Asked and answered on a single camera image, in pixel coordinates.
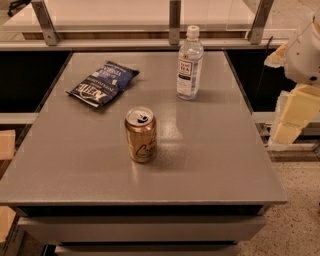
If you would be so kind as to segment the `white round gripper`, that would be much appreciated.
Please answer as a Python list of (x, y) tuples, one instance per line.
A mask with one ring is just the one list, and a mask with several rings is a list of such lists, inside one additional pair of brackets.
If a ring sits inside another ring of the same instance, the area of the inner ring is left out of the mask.
[(312, 86), (320, 84), (320, 8), (264, 64), (284, 67), (285, 76), (298, 83), (290, 92), (280, 93), (268, 140), (269, 147), (288, 147), (320, 112), (320, 87)]

